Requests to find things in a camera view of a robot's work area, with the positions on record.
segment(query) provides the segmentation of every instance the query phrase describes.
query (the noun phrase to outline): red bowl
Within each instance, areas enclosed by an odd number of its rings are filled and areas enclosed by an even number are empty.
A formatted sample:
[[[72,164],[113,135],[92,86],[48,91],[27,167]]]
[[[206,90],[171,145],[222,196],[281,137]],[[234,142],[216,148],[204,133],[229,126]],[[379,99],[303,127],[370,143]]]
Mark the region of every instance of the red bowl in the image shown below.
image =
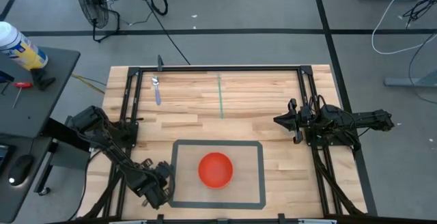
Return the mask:
[[[229,184],[234,174],[231,160],[220,152],[209,153],[200,160],[200,180],[210,188],[223,188]]]

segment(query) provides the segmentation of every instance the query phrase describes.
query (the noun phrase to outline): gray floor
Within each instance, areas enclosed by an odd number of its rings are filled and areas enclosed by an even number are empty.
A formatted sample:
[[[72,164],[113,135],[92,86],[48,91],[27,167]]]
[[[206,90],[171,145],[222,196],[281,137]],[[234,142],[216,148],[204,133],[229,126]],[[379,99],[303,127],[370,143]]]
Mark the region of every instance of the gray floor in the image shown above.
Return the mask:
[[[7,0],[0,0],[0,11]],[[323,0],[331,29],[373,29],[386,1]],[[383,29],[403,29],[398,19],[415,2],[393,5]],[[143,20],[149,10],[142,1],[114,4],[129,21]],[[432,8],[412,28],[437,28]],[[22,31],[91,30],[77,0],[16,0],[6,21]],[[321,29],[315,0],[169,0],[169,14],[162,18],[168,29],[293,28]],[[114,26],[114,20],[105,29]],[[155,18],[147,24],[123,29],[159,29]],[[376,36],[378,49],[392,51],[419,44],[427,36]],[[251,34],[173,36],[192,64],[330,64],[323,35]],[[391,132],[368,132],[362,137],[376,207],[380,216],[437,219],[437,107],[419,100],[411,89],[385,87],[386,76],[406,77],[414,51],[379,55],[370,36],[333,36],[354,111],[385,109],[398,124]],[[106,81],[110,66],[154,65],[160,54],[166,64],[184,64],[165,36],[115,36],[101,44],[89,36],[32,37],[40,46],[78,50],[82,53],[76,74]],[[413,66],[413,76],[437,69],[436,42],[423,49]],[[419,89],[437,100],[434,90]],[[101,105],[102,95],[70,79],[53,117],[64,121],[85,107]],[[30,193],[15,223],[62,221],[75,210],[83,185],[83,172],[55,169],[48,185],[53,194]]]

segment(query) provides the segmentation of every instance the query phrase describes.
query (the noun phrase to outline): wooden tabletop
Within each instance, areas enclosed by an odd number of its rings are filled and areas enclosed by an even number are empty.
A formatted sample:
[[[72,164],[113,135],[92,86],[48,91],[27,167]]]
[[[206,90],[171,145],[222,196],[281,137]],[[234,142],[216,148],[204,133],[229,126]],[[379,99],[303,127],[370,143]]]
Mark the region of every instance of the wooden tabletop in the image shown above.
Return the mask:
[[[339,106],[330,66],[312,68],[318,94],[328,104]],[[109,74],[102,108],[112,121],[119,119],[127,71],[128,67],[112,67]],[[159,106],[151,80],[154,75],[160,82]],[[172,146],[178,139],[259,141],[264,151],[266,206],[262,210],[232,210],[171,208],[165,204],[154,210],[142,207],[144,197],[138,198],[128,189],[123,219],[156,219],[157,214],[164,214],[166,219],[273,219],[278,213],[284,213],[286,218],[322,217],[310,148],[305,141],[293,144],[294,133],[273,122],[273,117],[286,113],[290,98],[296,98],[299,107],[301,97],[295,71],[144,73],[137,113],[144,120],[139,121],[133,161],[151,158],[155,163],[162,160],[170,163]],[[365,212],[352,152],[346,146],[331,146],[330,153],[338,185]],[[91,162],[79,216],[91,209],[105,189],[110,165],[104,155]],[[325,187],[332,212],[332,196],[326,183]],[[116,203],[113,201],[111,213],[115,212]]]

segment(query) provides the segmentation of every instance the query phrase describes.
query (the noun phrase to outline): white cable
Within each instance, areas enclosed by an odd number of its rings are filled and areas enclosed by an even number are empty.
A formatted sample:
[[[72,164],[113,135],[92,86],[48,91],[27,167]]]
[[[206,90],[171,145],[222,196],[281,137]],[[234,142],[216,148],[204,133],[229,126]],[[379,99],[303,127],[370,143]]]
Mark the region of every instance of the white cable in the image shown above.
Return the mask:
[[[395,2],[395,0],[392,0],[392,1],[389,3],[389,6],[387,6],[387,9],[385,9],[385,12],[384,12],[384,14],[383,14],[382,17],[381,17],[380,22],[378,23],[378,25],[376,25],[375,30],[374,30],[374,31],[372,32],[372,34],[371,34],[371,47],[375,50],[375,52],[377,52],[377,53],[379,53],[379,54],[383,54],[383,55],[392,55],[392,54],[396,54],[396,53],[401,53],[401,52],[404,52],[404,51],[409,51],[409,50],[412,50],[412,49],[415,49],[415,48],[421,47],[422,45],[427,44],[428,42],[432,41],[434,38],[437,37],[437,34],[436,34],[433,38],[429,39],[428,41],[426,41],[426,42],[424,42],[424,43],[422,43],[422,44],[419,44],[419,45],[417,45],[417,46],[411,46],[411,47],[408,47],[408,48],[405,48],[405,49],[401,49],[401,50],[398,50],[398,51],[393,51],[393,52],[382,52],[382,51],[379,51],[378,49],[376,49],[375,44],[374,44],[374,40],[373,40],[373,38],[375,37],[375,32],[376,32],[376,30],[378,29],[378,27],[381,25],[382,20],[384,20],[385,14],[387,14],[387,12],[388,12],[388,10],[390,9],[390,7],[391,7],[391,5],[393,4],[393,2]]]

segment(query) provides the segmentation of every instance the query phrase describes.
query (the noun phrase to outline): black desk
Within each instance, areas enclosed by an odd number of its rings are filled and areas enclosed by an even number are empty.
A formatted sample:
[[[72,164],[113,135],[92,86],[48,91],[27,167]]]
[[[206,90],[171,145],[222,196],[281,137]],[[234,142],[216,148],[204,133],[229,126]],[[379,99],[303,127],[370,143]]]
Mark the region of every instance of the black desk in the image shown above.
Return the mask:
[[[55,77],[56,81],[43,92],[36,87],[23,90],[15,109],[12,109],[12,105],[18,92],[17,88],[10,85],[5,90],[5,95],[0,96],[0,143],[15,147],[0,173],[0,223],[14,221],[35,180],[52,142],[52,138],[38,135],[55,108],[80,56],[77,51],[41,49],[48,55],[48,63],[44,69],[48,76]],[[3,55],[0,55],[0,70],[14,76],[15,81],[31,81],[30,72]],[[8,172],[12,163],[19,156],[29,153],[34,157],[29,177],[23,184],[11,186],[8,182]]]

